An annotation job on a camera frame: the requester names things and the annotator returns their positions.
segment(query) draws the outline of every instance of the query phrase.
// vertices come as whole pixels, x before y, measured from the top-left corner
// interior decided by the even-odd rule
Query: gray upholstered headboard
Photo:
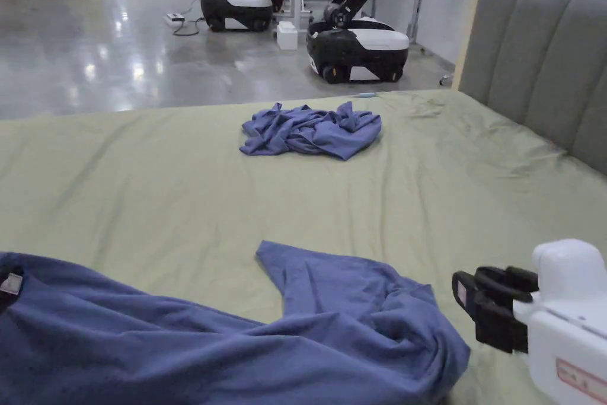
[[[478,0],[457,88],[607,174],[607,0]]]

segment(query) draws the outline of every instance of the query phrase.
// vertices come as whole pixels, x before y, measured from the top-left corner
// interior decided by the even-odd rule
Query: polished concrete floor
[[[197,0],[0,0],[0,119],[421,90],[446,72],[413,46],[396,84],[329,85],[310,70],[304,36],[297,51],[270,31],[204,23],[173,36],[162,16],[192,2],[195,20]]]

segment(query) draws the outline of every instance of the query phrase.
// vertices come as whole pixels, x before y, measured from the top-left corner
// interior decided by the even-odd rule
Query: white box
[[[276,28],[276,41],[278,47],[283,50],[298,48],[298,30],[293,23],[281,21]]]

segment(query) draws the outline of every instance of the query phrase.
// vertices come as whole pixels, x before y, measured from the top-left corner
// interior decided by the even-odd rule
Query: red label
[[[557,358],[557,376],[583,394],[607,405],[607,381]]]

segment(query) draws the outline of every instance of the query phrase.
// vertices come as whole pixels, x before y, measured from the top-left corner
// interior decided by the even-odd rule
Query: power strip
[[[165,15],[165,21],[169,25],[169,27],[181,27],[183,23],[186,22],[186,19],[183,15],[180,15],[178,12],[169,12]]]

